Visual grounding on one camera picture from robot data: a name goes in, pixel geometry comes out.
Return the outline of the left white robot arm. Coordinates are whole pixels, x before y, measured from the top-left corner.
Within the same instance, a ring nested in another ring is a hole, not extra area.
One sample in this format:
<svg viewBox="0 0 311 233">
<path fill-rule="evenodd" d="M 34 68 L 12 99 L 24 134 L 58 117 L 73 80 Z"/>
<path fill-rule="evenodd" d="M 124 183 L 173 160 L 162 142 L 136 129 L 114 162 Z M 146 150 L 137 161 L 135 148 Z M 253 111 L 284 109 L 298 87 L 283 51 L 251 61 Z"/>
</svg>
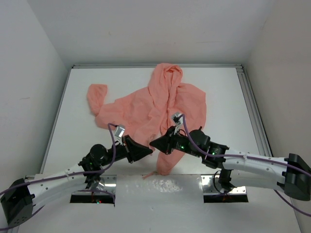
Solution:
<svg viewBox="0 0 311 233">
<path fill-rule="evenodd" d="M 25 178 L 15 180 L 0 193 L 0 203 L 8 228 L 24 223 L 47 203 L 63 195 L 90 189 L 100 181 L 100 176 L 112 162 L 127 159 L 133 163 L 152 152 L 127 135 L 123 137 L 122 143 L 113 145 L 110 149 L 95 144 L 78 164 L 55 175 L 32 181 Z"/>
</svg>

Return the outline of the aluminium frame rail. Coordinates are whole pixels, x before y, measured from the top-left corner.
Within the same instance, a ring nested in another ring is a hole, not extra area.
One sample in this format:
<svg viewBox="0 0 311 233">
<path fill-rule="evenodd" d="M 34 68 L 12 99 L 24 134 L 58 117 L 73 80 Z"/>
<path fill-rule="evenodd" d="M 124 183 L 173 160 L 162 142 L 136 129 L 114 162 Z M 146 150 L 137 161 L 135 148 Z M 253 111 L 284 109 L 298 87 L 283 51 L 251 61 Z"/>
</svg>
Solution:
<svg viewBox="0 0 311 233">
<path fill-rule="evenodd" d="M 99 129 L 86 99 L 92 84 L 106 84 L 105 102 L 124 97 L 147 86 L 155 64 L 74 66 L 68 77 L 63 103 L 74 117 L 71 138 L 81 146 L 111 144 L 108 131 Z M 270 157 L 272 152 L 249 79 L 241 65 L 182 64 L 182 82 L 206 94 L 204 133 L 232 149 Z"/>
</svg>

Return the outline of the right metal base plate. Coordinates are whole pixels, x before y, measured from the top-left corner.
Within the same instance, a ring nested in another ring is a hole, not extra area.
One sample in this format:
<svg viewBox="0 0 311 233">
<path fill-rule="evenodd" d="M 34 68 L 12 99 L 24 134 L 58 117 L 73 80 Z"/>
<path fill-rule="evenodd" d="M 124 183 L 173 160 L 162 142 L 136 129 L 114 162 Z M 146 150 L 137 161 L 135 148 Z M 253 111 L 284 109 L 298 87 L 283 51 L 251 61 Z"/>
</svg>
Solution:
<svg viewBox="0 0 311 233">
<path fill-rule="evenodd" d="M 218 182 L 220 174 L 204 174 L 201 175 L 202 191 L 204 195 L 246 195 L 246 187 L 231 188 L 231 191 L 225 191 Z"/>
</svg>

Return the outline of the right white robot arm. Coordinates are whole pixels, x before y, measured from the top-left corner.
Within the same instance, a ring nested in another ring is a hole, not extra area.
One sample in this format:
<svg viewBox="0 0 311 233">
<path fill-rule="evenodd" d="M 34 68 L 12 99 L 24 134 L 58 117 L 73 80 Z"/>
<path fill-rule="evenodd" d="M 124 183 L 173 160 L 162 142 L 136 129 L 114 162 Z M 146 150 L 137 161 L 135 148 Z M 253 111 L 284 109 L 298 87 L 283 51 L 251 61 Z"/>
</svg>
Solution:
<svg viewBox="0 0 311 233">
<path fill-rule="evenodd" d="M 290 153 L 283 158 L 244 153 L 212 142 L 201 129 L 182 135 L 175 132 L 174 127 L 151 141 L 150 146 L 165 154 L 180 151 L 200 157 L 207 167 L 219 168 L 218 183 L 226 191 L 252 186 L 282 191 L 296 200 L 311 199 L 311 168 L 297 154 Z"/>
</svg>

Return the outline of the salmon pink hooded jacket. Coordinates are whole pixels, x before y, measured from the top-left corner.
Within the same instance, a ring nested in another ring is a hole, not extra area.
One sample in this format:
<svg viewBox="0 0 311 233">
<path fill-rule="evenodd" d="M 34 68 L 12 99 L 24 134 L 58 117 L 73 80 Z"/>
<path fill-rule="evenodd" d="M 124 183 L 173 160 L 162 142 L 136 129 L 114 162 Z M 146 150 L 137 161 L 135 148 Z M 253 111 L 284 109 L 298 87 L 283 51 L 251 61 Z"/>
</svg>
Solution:
<svg viewBox="0 0 311 233">
<path fill-rule="evenodd" d="M 192 84 L 182 83 L 183 71 L 178 65 L 158 64 L 147 87 L 105 103 L 108 87 L 91 84 L 87 100 L 95 122 L 100 128 L 108 123 L 122 124 L 131 138 L 149 146 L 158 135 L 164 135 L 173 125 L 172 115 L 182 113 L 189 131 L 206 123 L 206 94 Z"/>
</svg>

